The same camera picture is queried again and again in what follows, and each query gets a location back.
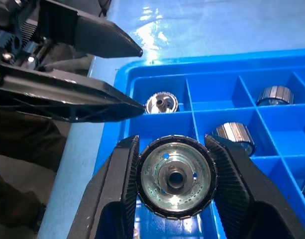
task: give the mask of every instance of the blue table surface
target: blue table surface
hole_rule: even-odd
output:
[[[305,0],[112,0],[108,19],[144,50],[141,60],[305,48]],[[113,85],[139,58],[96,57],[89,76]],[[67,237],[89,182],[103,123],[73,124],[38,238]]]

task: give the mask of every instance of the metal cylinder part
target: metal cylinder part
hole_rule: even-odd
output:
[[[182,219],[196,215],[209,205],[216,184],[215,164],[194,139],[165,136],[149,144],[140,156],[139,196],[159,216]]]
[[[256,145],[247,126],[242,123],[227,122],[217,127],[212,134],[239,143],[249,156],[254,154]]]
[[[158,92],[146,103],[148,114],[173,113],[179,110],[177,98],[169,92]]]
[[[291,105],[294,103],[294,95],[285,86],[270,86],[261,91],[257,105],[274,106],[274,105]]]

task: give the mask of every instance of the center bore hole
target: center bore hole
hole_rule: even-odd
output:
[[[157,100],[157,105],[162,105],[163,101],[162,100]]]
[[[173,172],[169,176],[168,184],[172,188],[181,188],[184,184],[183,175],[180,172]]]

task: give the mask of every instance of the gray floor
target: gray floor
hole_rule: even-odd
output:
[[[70,125],[55,122],[60,132],[67,136]],[[56,174],[38,165],[27,163],[0,155],[0,174],[3,179],[16,189],[33,191],[41,202],[47,203]],[[35,239],[37,238],[25,227],[8,229],[0,225],[0,239]]]

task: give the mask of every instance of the blue plastic tray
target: blue plastic tray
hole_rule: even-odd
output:
[[[257,107],[262,89],[283,85],[294,94],[294,105]],[[170,134],[194,138],[217,126],[244,123],[257,145],[253,162],[278,186],[305,225],[305,50],[136,62],[122,68],[115,85],[141,104],[154,93],[171,92],[180,112],[106,123],[95,173],[117,142],[140,136],[140,152],[153,140]],[[135,226],[142,239],[223,239],[215,206],[184,221],[155,216],[137,200]]]

